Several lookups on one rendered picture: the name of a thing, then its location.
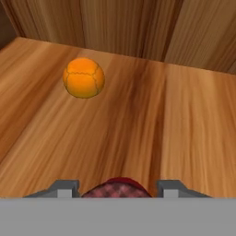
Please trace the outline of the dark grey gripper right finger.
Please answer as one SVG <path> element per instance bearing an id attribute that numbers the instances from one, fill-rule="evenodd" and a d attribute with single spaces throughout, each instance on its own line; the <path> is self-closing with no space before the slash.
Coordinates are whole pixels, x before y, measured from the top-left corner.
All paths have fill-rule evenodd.
<path id="1" fill-rule="evenodd" d="M 157 189 L 157 197 L 162 198 L 207 197 L 205 194 L 187 188 L 179 180 L 159 180 Z"/>

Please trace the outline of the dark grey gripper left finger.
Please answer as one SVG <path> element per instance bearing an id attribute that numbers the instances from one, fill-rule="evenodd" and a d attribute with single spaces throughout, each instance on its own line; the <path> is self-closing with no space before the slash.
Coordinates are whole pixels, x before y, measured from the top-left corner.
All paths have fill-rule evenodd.
<path id="1" fill-rule="evenodd" d="M 39 198 L 78 198 L 79 180 L 57 180 L 49 188 L 28 195 Z"/>

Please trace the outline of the jam jar with red checked lid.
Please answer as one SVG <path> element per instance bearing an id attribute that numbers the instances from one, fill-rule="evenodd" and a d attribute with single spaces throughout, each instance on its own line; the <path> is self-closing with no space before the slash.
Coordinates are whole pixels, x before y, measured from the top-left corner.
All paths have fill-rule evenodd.
<path id="1" fill-rule="evenodd" d="M 150 198 L 151 194 L 131 178 L 116 177 L 93 187 L 82 196 L 84 198 Z"/>

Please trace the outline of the orange round fruit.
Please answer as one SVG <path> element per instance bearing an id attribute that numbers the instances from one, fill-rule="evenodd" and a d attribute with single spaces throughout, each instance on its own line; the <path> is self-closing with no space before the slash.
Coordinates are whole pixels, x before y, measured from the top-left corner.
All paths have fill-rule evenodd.
<path id="1" fill-rule="evenodd" d="M 101 66 L 94 60 L 79 57 L 66 66 L 63 83 L 70 95 L 89 99 L 101 93 L 105 85 L 105 75 Z"/>

